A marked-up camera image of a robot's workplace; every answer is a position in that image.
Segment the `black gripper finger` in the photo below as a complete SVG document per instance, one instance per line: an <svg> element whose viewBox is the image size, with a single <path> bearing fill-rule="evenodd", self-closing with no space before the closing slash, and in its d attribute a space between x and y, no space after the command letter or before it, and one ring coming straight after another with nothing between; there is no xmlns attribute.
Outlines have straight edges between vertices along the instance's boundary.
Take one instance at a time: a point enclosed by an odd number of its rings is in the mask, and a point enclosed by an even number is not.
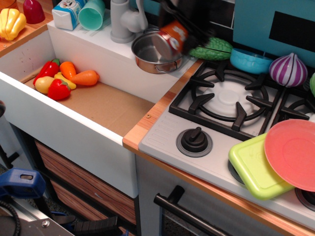
<svg viewBox="0 0 315 236"><path fill-rule="evenodd" d="M171 22L171 15L166 10L161 9L158 16L158 27L161 29Z"/></svg>
<svg viewBox="0 0 315 236"><path fill-rule="evenodd" d="M201 33L188 32L184 39L183 54L187 55L192 49L207 45L211 37L212 37L211 31Z"/></svg>

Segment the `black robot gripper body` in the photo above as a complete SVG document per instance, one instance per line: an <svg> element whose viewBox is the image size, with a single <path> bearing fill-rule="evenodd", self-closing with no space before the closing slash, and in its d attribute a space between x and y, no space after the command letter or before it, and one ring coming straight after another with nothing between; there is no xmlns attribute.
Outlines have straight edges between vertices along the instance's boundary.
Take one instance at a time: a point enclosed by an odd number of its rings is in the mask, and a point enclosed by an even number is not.
<svg viewBox="0 0 315 236"><path fill-rule="evenodd" d="M160 10L164 9L171 15L171 22L179 21L188 32L211 31L215 36L210 21L211 2L209 0L161 0Z"/></svg>

